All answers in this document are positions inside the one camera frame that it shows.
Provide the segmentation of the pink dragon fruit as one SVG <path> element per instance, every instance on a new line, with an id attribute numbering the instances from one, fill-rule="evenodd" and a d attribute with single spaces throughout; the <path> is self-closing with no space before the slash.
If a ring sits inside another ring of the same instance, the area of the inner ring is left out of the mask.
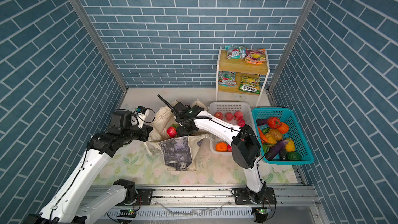
<path id="1" fill-rule="evenodd" d="M 168 129 L 167 129 L 167 135 L 170 137 L 170 138 L 175 138 L 175 137 L 177 137 L 178 136 L 178 133 L 177 133 L 177 130 L 176 130 L 176 128 L 178 127 L 178 125 L 176 125 L 176 124 L 172 124 Z"/>

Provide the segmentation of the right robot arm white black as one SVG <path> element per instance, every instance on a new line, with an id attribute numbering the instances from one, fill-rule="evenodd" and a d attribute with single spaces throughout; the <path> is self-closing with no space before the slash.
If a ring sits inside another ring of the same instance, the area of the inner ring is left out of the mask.
<path id="1" fill-rule="evenodd" d="M 175 106 L 167 103 L 167 106 L 179 124 L 178 135 L 188 136 L 198 130 L 204 130 L 231 146 L 233 160 L 243 168 L 246 177 L 244 198 L 253 204 L 276 204 L 273 189 L 260 177 L 258 163 L 261 160 L 261 146 L 258 136 L 249 125 L 240 127 L 227 123 L 199 106 L 188 107 L 180 102 Z"/>

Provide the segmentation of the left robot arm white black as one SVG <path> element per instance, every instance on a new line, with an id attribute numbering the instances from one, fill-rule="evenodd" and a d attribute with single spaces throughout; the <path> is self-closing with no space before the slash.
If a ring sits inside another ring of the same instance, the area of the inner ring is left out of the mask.
<path id="1" fill-rule="evenodd" d="M 116 205 L 127 206 L 129 213 L 139 210 L 141 196 L 135 183 L 116 180 L 111 187 L 90 203 L 82 200 L 93 181 L 123 146 L 138 140 L 145 142 L 152 127 L 146 121 L 150 109 L 139 106 L 135 111 L 119 109 L 112 113 L 106 132 L 91 137 L 82 159 L 56 195 L 37 214 L 28 215 L 25 224 L 93 224 Z"/>

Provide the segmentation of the beige canvas grocery bag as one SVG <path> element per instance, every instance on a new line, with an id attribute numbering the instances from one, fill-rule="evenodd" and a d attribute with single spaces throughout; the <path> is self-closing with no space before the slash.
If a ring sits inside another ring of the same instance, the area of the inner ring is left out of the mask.
<path id="1" fill-rule="evenodd" d="M 171 138 L 167 129 L 176 123 L 172 111 L 165 106 L 155 115 L 154 122 L 150 124 L 153 130 L 148 141 L 144 143 L 148 154 L 152 157 L 161 155 L 168 171 L 196 171 L 195 158 L 202 145 L 206 141 L 212 141 L 214 137 L 209 132 L 199 130 L 190 136 Z"/>

